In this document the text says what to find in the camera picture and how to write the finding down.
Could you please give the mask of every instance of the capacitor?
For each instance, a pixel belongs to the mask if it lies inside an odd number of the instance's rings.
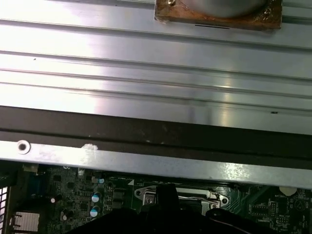
[[[70,217],[73,217],[74,215],[74,211],[73,210],[69,210],[69,211],[63,211],[63,216],[62,216],[62,220],[66,221],[68,220]]]
[[[99,201],[99,199],[101,198],[101,193],[100,192],[95,192],[92,197],[91,197],[91,200],[94,202],[94,203],[97,203]]]
[[[58,201],[61,201],[63,199],[63,196],[61,194],[56,195],[55,197],[51,198],[51,203],[57,203]]]
[[[100,208],[98,206],[94,206],[94,207],[92,207],[92,209],[90,211],[90,216],[93,218],[97,217],[99,212],[100,212]]]

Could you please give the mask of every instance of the screw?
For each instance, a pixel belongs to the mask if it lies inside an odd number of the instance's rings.
[[[176,4],[176,0],[168,0],[168,5],[174,6]]]

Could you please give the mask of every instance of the electronic component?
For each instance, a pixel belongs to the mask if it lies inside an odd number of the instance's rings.
[[[92,209],[90,211],[90,216],[95,218],[98,216],[99,212],[100,212],[99,206],[94,206],[94,207],[92,207]]]
[[[62,216],[62,220],[66,221],[69,218],[74,216],[74,211],[73,210],[69,210],[69,211],[64,210],[64,211],[62,211],[62,215],[61,216]]]
[[[121,209],[122,208],[122,204],[123,204],[122,201],[113,201],[112,208],[113,209]]]
[[[123,200],[124,191],[115,189],[113,194],[113,200]]]
[[[92,202],[97,203],[100,200],[100,198],[101,198],[101,193],[96,192],[92,195],[91,200]]]
[[[56,203],[56,202],[58,202],[58,201],[60,201],[62,199],[63,199],[63,196],[61,194],[56,195],[55,197],[51,198],[51,203]]]

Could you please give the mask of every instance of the screw hole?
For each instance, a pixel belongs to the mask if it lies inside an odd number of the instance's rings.
[[[25,144],[19,144],[19,150],[24,151],[26,150],[26,145]]]

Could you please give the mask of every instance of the black plastic part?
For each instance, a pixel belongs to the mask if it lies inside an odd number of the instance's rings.
[[[312,136],[0,106],[0,140],[312,169]]]

